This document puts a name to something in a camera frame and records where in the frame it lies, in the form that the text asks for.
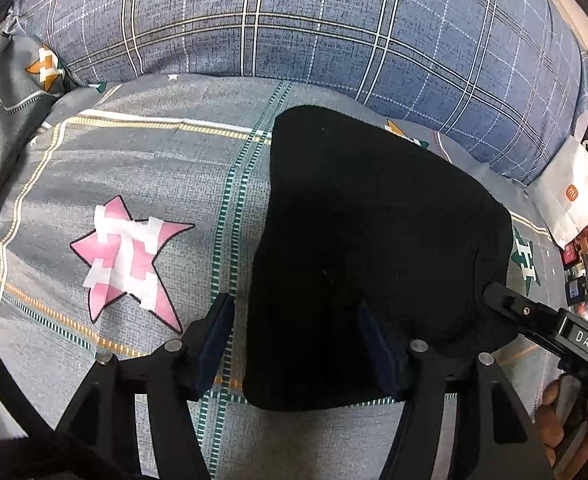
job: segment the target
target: black cloth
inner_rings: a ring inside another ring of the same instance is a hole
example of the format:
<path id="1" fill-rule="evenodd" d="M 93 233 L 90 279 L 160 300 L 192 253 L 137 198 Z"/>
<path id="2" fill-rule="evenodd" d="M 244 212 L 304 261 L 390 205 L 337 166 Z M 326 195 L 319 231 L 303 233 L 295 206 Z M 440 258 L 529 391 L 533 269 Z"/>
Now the black cloth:
<path id="1" fill-rule="evenodd" d="M 271 194 L 253 261 L 243 390 L 269 410 L 385 396 L 358 324 L 365 300 L 395 349 L 470 358 L 515 338 L 482 291 L 506 282 L 508 211 L 471 176 L 340 113 L 274 125 Z"/>

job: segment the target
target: pink star pattern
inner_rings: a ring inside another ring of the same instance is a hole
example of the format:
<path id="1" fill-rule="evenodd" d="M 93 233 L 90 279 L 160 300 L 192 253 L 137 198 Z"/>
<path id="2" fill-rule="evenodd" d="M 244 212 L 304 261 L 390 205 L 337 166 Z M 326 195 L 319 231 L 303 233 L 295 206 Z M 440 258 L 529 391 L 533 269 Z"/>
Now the pink star pattern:
<path id="1" fill-rule="evenodd" d="M 83 286 L 88 288 L 90 319 L 126 294 L 176 332 L 183 328 L 161 282 L 154 260 L 163 246 L 194 224 L 165 222 L 150 217 L 133 220 L 120 196 L 94 211 L 94 231 L 70 247 L 89 267 Z"/>

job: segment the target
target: metal bolt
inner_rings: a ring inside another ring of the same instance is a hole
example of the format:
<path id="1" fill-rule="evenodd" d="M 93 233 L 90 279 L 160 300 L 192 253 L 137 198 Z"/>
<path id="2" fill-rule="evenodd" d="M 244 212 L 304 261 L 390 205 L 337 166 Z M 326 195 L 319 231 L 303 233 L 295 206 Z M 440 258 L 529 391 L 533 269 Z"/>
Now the metal bolt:
<path id="1" fill-rule="evenodd" d="M 178 352 L 181 348 L 183 348 L 183 342 L 180 339 L 170 339 L 165 345 L 163 346 L 165 350 L 168 352 Z"/>
<path id="2" fill-rule="evenodd" d="M 410 343 L 410 347 L 414 352 L 426 352 L 429 346 L 422 339 L 414 339 Z"/>
<path id="3" fill-rule="evenodd" d="M 488 354 L 487 352 L 481 352 L 478 354 L 478 361 L 480 361 L 485 366 L 493 365 L 494 358 L 493 355 Z"/>
<path id="4" fill-rule="evenodd" d="M 114 354 L 112 352 L 110 352 L 109 350 L 106 350 L 96 356 L 96 362 L 98 364 L 100 364 L 101 366 L 104 366 L 112 360 L 113 356 L 114 356 Z"/>

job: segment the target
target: plaid fabric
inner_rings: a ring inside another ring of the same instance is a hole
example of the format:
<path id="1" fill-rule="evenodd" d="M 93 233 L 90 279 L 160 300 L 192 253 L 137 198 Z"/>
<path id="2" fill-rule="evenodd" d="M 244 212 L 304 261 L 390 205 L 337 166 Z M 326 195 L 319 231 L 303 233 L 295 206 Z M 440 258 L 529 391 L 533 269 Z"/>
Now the plaid fabric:
<path id="1" fill-rule="evenodd" d="M 12 12 L 85 82 L 311 83 L 525 183 L 588 112 L 588 56 L 549 0 L 16 0 Z"/>
<path id="2" fill-rule="evenodd" d="M 327 89 L 266 78 L 148 75 L 64 92 L 69 81 L 56 56 L 6 25 L 0 36 L 0 356 L 48 423 L 58 422 L 96 352 L 137 357 L 176 335 L 131 295 L 97 319 L 88 310 L 90 267 L 70 243 L 97 227 L 97 205 L 120 196 L 132 218 L 194 224 L 152 260 L 183 327 L 204 317 L 218 292 L 235 296 L 234 334 L 215 384 L 189 404 L 212 478 L 379 477 L 400 405 L 378 399 L 274 413 L 242 394 L 251 269 L 270 194 L 271 131 L 280 113 L 299 105 L 384 128 L 397 142 L 417 142 L 477 179 L 510 212 L 507 285 L 533 301 L 566 306 L 560 253 L 525 187 L 436 131 L 390 120 Z M 415 175 L 404 174 L 411 186 Z M 439 280 L 433 276 L 435 286 Z M 557 359 L 521 336 L 495 357 L 532 413 L 558 374 Z M 455 403 L 445 400 L 433 480 L 447 476 Z M 143 399 L 136 413 L 141 463 L 154 476 Z M 0 438 L 20 434 L 0 402 Z"/>

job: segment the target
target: orange logo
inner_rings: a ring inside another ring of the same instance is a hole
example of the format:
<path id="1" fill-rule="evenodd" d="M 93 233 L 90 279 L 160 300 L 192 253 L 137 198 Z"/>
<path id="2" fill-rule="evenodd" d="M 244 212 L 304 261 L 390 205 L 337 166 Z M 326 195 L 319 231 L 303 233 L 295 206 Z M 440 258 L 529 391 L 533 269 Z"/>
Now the orange logo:
<path id="1" fill-rule="evenodd" d="M 576 200 L 578 198 L 578 190 L 576 189 L 576 186 L 569 184 L 565 190 L 565 195 L 570 200 L 570 202 Z"/>
<path id="2" fill-rule="evenodd" d="M 398 135 L 399 137 L 405 137 L 407 138 L 407 136 L 405 135 L 405 132 L 402 131 L 398 126 L 396 126 L 392 121 L 390 121 L 389 119 L 387 120 L 387 127 L 389 128 L 389 131 L 394 134 L 394 135 Z"/>
<path id="3" fill-rule="evenodd" d="M 30 74 L 38 74 L 43 90 L 49 92 L 58 76 L 65 77 L 65 71 L 59 66 L 58 57 L 47 46 L 39 49 L 39 59 L 25 70 Z"/>

